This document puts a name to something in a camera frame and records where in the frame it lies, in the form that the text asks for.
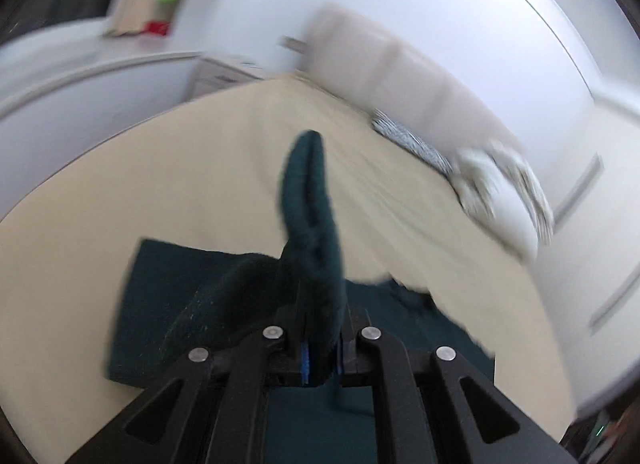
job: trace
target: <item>triangular cutout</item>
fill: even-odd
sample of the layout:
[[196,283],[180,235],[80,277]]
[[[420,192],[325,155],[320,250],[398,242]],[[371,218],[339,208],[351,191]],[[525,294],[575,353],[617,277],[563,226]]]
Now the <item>triangular cutout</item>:
[[125,432],[143,442],[158,444],[180,397],[183,384],[183,380],[169,383],[169,386],[129,421]]
[[507,414],[472,378],[460,380],[462,391],[482,440],[492,444],[509,435],[518,433],[520,426]]

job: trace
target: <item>headboard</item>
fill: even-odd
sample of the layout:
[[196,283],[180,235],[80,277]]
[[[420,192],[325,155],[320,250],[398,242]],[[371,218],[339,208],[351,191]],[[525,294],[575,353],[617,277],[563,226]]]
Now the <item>headboard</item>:
[[303,70],[335,96],[367,112],[379,108],[447,157],[489,139],[524,153],[498,117],[447,70],[340,6],[326,7],[312,23]]

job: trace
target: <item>bed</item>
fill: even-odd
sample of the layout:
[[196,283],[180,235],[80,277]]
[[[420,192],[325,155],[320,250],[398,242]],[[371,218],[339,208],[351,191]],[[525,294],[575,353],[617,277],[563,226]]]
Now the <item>bed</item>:
[[147,120],[0,222],[0,404],[37,462],[64,462],[138,393],[108,381],[104,363],[140,238],[279,256],[280,171],[306,129],[324,137],[345,276],[428,289],[495,354],[498,388],[562,436],[574,405],[526,267],[369,112],[385,108],[445,155],[488,137],[521,149],[516,139],[441,67],[341,8],[310,27],[303,69]]

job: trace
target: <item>red object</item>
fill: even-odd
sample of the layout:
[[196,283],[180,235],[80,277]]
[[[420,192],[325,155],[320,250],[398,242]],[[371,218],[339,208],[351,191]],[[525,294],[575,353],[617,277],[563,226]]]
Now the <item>red object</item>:
[[154,35],[162,35],[163,37],[169,32],[169,22],[161,20],[151,20],[146,23],[145,33]]

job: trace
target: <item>nightstand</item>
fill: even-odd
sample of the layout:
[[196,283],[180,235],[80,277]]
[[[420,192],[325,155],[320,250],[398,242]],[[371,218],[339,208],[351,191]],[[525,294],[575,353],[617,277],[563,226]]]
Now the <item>nightstand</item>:
[[251,60],[238,56],[204,56],[196,67],[196,76],[188,99],[196,99],[241,83],[270,78],[271,72]]

